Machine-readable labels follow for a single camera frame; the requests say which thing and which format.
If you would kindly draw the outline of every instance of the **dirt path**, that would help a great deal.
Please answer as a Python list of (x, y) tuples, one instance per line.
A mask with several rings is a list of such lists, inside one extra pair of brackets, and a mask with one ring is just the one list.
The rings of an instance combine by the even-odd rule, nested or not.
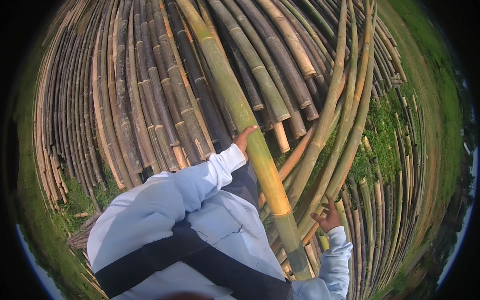
[[(441, 120), (439, 117), (439, 106), (435, 84), (430, 77), (430, 72), (423, 59), (418, 45), (412, 37), (407, 26), (396, 13), (393, 7), (385, 0), (380, 0), (378, 13), (385, 25), (389, 28), (395, 41), (398, 44), (398, 50), (402, 55), (401, 61), (405, 71), (409, 73), (408, 80), (413, 84), (417, 91), (417, 103), (424, 107), (425, 125), (426, 125), (426, 191), (422, 205), (422, 211), (417, 225), (417, 236), (423, 237), (427, 228), (435, 223), (438, 212), (432, 209), (435, 201), (435, 195), (439, 188), (438, 172), (441, 164), (441, 154), (438, 145), (441, 144)], [(405, 95), (407, 101), (411, 101), (411, 95)], [(417, 239), (414, 244), (413, 252), (420, 246), (422, 239)]]

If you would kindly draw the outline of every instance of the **hand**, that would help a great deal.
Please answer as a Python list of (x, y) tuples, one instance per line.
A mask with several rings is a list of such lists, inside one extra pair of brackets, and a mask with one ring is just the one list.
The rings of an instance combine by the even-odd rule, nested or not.
[(245, 159), (248, 161), (248, 156), (247, 156), (247, 137), (252, 133), (254, 132), (255, 130), (257, 130), (258, 126), (257, 125), (252, 125), (252, 126), (248, 126), (247, 128), (245, 128), (242, 133), (240, 133), (239, 135), (237, 135), (234, 139), (233, 139), (233, 143), (235, 145), (237, 145), (237, 147), (242, 151), (243, 155), (245, 156)]
[(330, 231), (330, 229), (342, 226), (342, 222), (340, 222), (340, 215), (335, 209), (335, 203), (333, 199), (327, 194), (325, 194), (325, 197), (328, 199), (328, 203), (323, 203), (322, 206), (327, 209), (327, 216), (325, 218), (322, 218), (316, 213), (312, 213), (310, 216), (312, 217), (312, 219), (317, 221), (323, 231), (327, 233)]

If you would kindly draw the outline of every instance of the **sky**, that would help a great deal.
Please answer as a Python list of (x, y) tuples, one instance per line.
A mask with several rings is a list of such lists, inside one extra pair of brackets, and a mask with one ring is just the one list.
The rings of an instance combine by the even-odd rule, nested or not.
[[(473, 151), (473, 164), (472, 164), (472, 167), (470, 168), (470, 173), (472, 174), (472, 176), (475, 177), (475, 179), (473, 181), (474, 182), (473, 183), (473, 188), (470, 190), (470, 195), (472, 195), (472, 196), (475, 196), (475, 192), (477, 190), (477, 181), (478, 181), (477, 172), (478, 172), (478, 154), (479, 154), (478, 150), (479, 149), (477, 147)], [(467, 213), (465, 214), (465, 217), (463, 218), (463, 221), (462, 221), (462, 229), (459, 232), (457, 232), (457, 234), (456, 234), (457, 242), (455, 244), (455, 247), (454, 247), (454, 250), (453, 250), (452, 254), (448, 257), (448, 260), (447, 260), (447, 263), (445, 264), (443, 272), (440, 274), (440, 277), (438, 278), (437, 289), (440, 287), (442, 282), (445, 280), (445, 277), (447, 276), (448, 272), (450, 271), (450, 269), (452, 268), (452, 266), (455, 262), (455, 258), (458, 254), (458, 251), (460, 251), (460, 247), (462, 245), (463, 239), (465, 238), (465, 234), (467, 232), (468, 224), (470, 222), (470, 217), (472, 215), (472, 207), (473, 207), (473, 205), (470, 205), (470, 207), (467, 209)]]
[(25, 241), (24, 235), (20, 231), (20, 226), (18, 226), (18, 224), (16, 225), (16, 228), (17, 228), (18, 236), (20, 238), (20, 242), (25, 251), (25, 254), (28, 257), (28, 260), (30, 261), (31, 266), (35, 271), (38, 279), (42, 283), (43, 287), (47, 290), (47, 292), (49, 293), (50, 297), (53, 300), (65, 300), (65, 298), (62, 296), (61, 291), (57, 288), (57, 285), (55, 284), (53, 279), (50, 276), (48, 276), (48, 273), (36, 263), (35, 257), (33, 253), (30, 251), (30, 249), (28, 248), (28, 244)]

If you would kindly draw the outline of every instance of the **light blue sweatshirt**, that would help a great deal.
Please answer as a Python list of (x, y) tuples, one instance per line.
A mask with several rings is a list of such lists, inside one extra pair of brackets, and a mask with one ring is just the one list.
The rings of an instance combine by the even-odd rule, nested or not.
[[(232, 181), (231, 172), (246, 163), (232, 144), (207, 162), (176, 173), (162, 172), (116, 197), (90, 232), (88, 257), (94, 272), (156, 240), (172, 235), (185, 218), (201, 239), (237, 261), (280, 280), (280, 264), (268, 245), (256, 208), (220, 189)], [(352, 244), (343, 227), (327, 233), (330, 249), (321, 257), (318, 278), (293, 281), (293, 299), (345, 299), (348, 259)], [(212, 288), (213, 283), (182, 262), (155, 272), (115, 300), (150, 300), (175, 292), (197, 292), (217, 300), (233, 300)]]

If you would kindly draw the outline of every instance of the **sleeve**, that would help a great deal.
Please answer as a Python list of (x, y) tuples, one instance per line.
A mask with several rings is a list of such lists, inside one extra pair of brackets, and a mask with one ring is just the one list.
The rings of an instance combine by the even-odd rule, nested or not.
[(232, 144), (207, 162), (162, 172), (117, 196), (90, 232), (87, 252), (94, 272), (145, 244), (172, 235), (185, 212), (201, 208), (203, 200), (232, 181), (231, 172), (246, 163)]
[(330, 248), (322, 254), (318, 278), (293, 281), (295, 300), (345, 299), (348, 292), (348, 260), (352, 243), (347, 242), (343, 226), (327, 232)]

